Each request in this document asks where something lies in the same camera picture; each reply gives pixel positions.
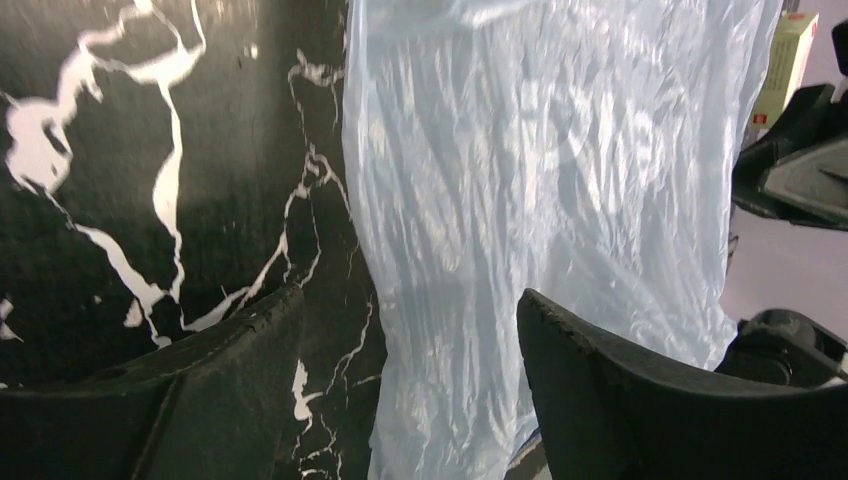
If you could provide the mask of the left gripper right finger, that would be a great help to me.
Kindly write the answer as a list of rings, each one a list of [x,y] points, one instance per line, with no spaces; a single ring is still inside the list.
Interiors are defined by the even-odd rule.
[[[714,370],[530,289],[517,326],[556,479],[847,475],[847,344],[805,315],[769,309],[740,322]]]

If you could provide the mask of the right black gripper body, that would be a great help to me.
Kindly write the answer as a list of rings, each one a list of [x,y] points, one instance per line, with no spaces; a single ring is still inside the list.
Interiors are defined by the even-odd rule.
[[[734,204],[806,227],[847,228],[847,83],[800,87],[771,128],[742,149]]]

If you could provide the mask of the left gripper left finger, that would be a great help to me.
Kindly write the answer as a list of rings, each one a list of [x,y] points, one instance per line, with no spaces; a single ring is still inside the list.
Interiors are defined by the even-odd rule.
[[[287,286],[77,382],[1,394],[5,479],[284,479],[305,321]]]

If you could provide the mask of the light blue plastic bag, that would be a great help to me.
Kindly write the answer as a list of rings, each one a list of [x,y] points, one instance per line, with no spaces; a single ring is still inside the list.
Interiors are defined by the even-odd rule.
[[[354,1],[343,152],[387,360],[372,479],[500,479],[535,289],[715,368],[730,176],[778,1]]]

